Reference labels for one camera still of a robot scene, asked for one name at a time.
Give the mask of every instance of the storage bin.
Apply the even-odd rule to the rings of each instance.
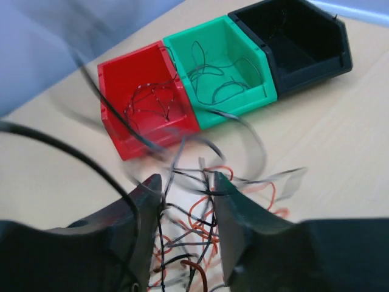
[[[98,65],[101,92],[128,123],[147,139],[167,147],[199,125],[170,56],[158,41]],[[101,104],[104,126],[123,160],[148,152]]]
[[[201,129],[277,100],[264,52],[226,15],[164,38]]]
[[[278,96],[350,71],[346,27],[305,0],[264,0],[229,17],[267,56]]]

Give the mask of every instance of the red wire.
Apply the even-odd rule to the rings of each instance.
[[[204,292],[208,292],[207,275],[205,274],[201,266],[198,265],[197,263],[191,262],[190,260],[181,260],[181,264],[191,266],[192,268],[195,268],[200,272],[201,279],[202,279],[202,289]]]

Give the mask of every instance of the blue wall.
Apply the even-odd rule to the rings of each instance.
[[[74,1],[82,2],[108,25],[112,32],[109,39],[69,0],[1,1],[0,116],[76,69],[63,41],[63,28],[69,26],[69,19],[75,32],[69,42],[86,60],[92,60],[183,0]]]

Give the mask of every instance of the table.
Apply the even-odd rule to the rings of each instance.
[[[186,0],[91,62],[89,68],[97,76],[96,65],[105,60],[253,2]],[[389,215],[389,30],[350,19],[344,21],[353,55],[352,72],[244,116],[266,146],[266,174],[309,167],[298,193],[279,203],[289,208],[291,221]],[[52,101],[78,107],[98,120],[100,105],[94,98],[77,71],[7,120],[39,129],[79,148],[130,191],[134,185],[127,179],[108,136],[68,118]],[[222,148],[227,164],[239,173],[244,159],[237,155],[238,133],[221,126],[205,135]],[[42,229],[66,226],[118,199],[86,166],[49,147],[2,135],[0,149],[2,219]],[[196,166],[200,155],[206,158],[209,151],[191,145],[185,149],[180,165]],[[157,171],[152,160],[141,163],[143,178]],[[259,196],[250,197],[261,203]],[[186,209],[198,199],[178,187],[169,194],[170,201]]]

